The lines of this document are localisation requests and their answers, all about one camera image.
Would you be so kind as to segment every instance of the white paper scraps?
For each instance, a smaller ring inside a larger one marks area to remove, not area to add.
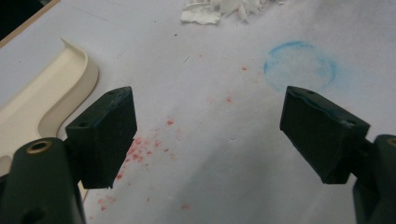
[[[221,13],[212,10],[210,3],[193,3],[183,9],[181,20],[187,22],[198,22],[200,24],[216,24],[220,20]]]
[[[218,23],[221,15],[238,12],[239,18],[248,21],[250,13],[257,14],[264,4],[284,4],[284,0],[190,0],[183,9],[181,20],[200,24]]]

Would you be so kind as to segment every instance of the white debris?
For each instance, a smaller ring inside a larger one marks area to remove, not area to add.
[[[210,3],[193,3],[183,9],[181,20],[200,24],[218,23],[221,13],[210,8]]]
[[[180,19],[200,24],[218,23],[221,15],[237,11],[241,20],[248,21],[250,13],[259,13],[264,4],[270,2],[285,3],[284,0],[190,0]]]

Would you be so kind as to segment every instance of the blue ink mark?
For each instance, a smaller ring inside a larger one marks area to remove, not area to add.
[[[272,49],[264,64],[265,80],[278,92],[285,92],[288,86],[322,90],[332,83],[337,73],[333,60],[303,41]]]

